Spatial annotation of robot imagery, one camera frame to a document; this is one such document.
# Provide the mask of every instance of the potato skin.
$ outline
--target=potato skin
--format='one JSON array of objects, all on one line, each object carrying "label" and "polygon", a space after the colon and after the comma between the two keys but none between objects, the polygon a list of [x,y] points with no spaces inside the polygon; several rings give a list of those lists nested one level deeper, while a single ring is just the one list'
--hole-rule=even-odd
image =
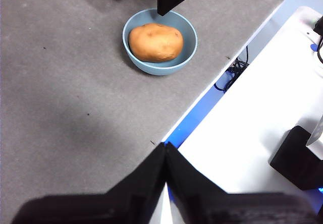
[{"label": "potato skin", "polygon": [[160,63],[176,58],[184,39],[174,27],[149,23],[134,28],[129,34],[130,49],[141,61]]}]

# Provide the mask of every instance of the white surface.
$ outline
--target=white surface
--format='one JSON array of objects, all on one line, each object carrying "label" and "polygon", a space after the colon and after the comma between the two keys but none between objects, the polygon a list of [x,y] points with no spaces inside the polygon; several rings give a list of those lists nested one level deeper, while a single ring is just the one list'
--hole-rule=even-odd
[{"label": "white surface", "polygon": [[308,6],[323,14],[323,0],[285,0],[274,16],[249,44],[249,60],[253,61],[282,25],[300,6]]},{"label": "white surface", "polygon": [[256,37],[256,35],[262,30],[262,28],[268,23],[268,21],[272,18],[272,16],[276,13],[276,11],[280,8],[278,6],[259,26],[259,28],[252,34],[252,36],[246,41],[246,43],[240,48],[240,50],[236,53],[234,57],[228,64],[221,70],[218,76],[210,82],[210,84],[200,93],[200,95],[195,99],[195,101],[188,107],[188,109],[184,112],[184,114],[177,120],[177,122],[171,127],[171,129],[166,133],[166,135],[162,138],[161,142],[165,142],[167,138],[175,131],[175,129],[179,126],[179,124],[184,120],[184,118],[191,112],[191,110],[197,105],[197,103],[205,96],[205,94],[214,86],[214,84],[219,80],[222,74],[225,73],[227,68],[234,62],[234,60],[241,54],[241,52],[246,48],[246,46]]},{"label": "white surface", "polygon": [[268,163],[288,130],[312,132],[323,114],[323,79],[310,49],[319,17],[300,8],[179,148],[225,191],[284,192],[306,197],[316,211],[322,205],[318,190],[299,190]]}]

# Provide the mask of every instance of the bowl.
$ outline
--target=bowl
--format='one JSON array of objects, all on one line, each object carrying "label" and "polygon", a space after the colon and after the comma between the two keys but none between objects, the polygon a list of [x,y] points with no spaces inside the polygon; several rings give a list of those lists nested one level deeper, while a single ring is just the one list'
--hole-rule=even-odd
[{"label": "bowl", "polygon": [[[160,23],[172,26],[182,33],[184,46],[181,53],[175,59],[162,63],[144,62],[132,54],[128,44],[129,33],[133,28],[147,23]],[[191,60],[197,48],[197,35],[194,27],[185,17],[174,11],[170,11],[164,16],[159,15],[157,9],[147,9],[136,13],[125,24],[122,38],[131,61],[142,71],[159,76],[169,75],[180,70]]]}]

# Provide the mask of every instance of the gray felt surface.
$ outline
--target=gray felt surface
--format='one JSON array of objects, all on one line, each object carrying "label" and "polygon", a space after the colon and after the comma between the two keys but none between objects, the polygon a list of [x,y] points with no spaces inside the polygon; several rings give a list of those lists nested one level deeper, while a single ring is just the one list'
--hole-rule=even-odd
[{"label": "gray felt surface", "polygon": [[156,0],[1,0],[1,223],[46,194],[105,192],[132,171],[282,0],[187,0],[198,49],[139,71],[122,28]]}]

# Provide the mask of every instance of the white table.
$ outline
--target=white table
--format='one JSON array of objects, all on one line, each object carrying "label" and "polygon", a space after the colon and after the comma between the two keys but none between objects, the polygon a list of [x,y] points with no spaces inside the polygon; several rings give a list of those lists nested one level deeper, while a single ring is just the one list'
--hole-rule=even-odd
[{"label": "white table", "polygon": [[319,190],[301,191],[269,165],[290,129],[311,132],[323,114],[323,78],[310,49],[320,17],[300,7],[179,148],[226,192],[303,196],[315,211],[323,204]]}]

